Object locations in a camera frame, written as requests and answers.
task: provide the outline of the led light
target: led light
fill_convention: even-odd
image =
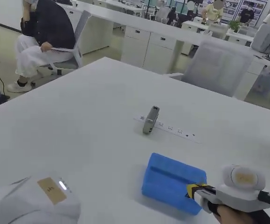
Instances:
[[[60,186],[63,188],[63,190],[67,190],[66,186],[62,181],[59,181]]]

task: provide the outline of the potted plant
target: potted plant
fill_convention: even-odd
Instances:
[[[228,28],[230,29],[230,32],[237,32],[239,27],[240,27],[240,22],[237,21],[237,20],[231,20],[229,23],[228,23]]]

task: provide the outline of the hand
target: hand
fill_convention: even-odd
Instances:
[[[221,224],[253,224],[253,219],[244,212],[234,211],[233,209],[220,205],[217,209],[220,217],[215,215],[215,218]]]
[[[31,8],[31,4],[26,2],[25,0],[23,0],[23,6],[24,6],[24,9],[27,9],[30,11],[30,8]]]
[[[23,12],[23,21],[29,21],[30,20],[30,11],[28,9],[24,9]]]
[[[44,42],[42,45],[41,45],[41,51],[42,52],[46,52],[48,50],[51,50],[53,46],[49,43],[49,42]]]

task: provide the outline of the power strip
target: power strip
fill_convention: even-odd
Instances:
[[[134,119],[144,123],[146,117],[145,116],[139,116],[139,117],[135,117]],[[175,134],[175,135],[177,135],[179,137],[182,137],[184,139],[188,139],[190,141],[193,141],[193,142],[196,142],[196,143],[200,144],[200,142],[197,140],[195,134],[191,134],[191,133],[185,131],[182,128],[175,128],[174,126],[164,124],[163,122],[161,122],[159,120],[156,121],[156,123],[154,125],[154,128],[158,128],[158,129],[163,130],[165,132]]]

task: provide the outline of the blue sponge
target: blue sponge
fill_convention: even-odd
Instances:
[[[187,184],[207,183],[205,171],[157,153],[150,157],[142,185],[142,194],[197,215],[201,207],[187,194]]]

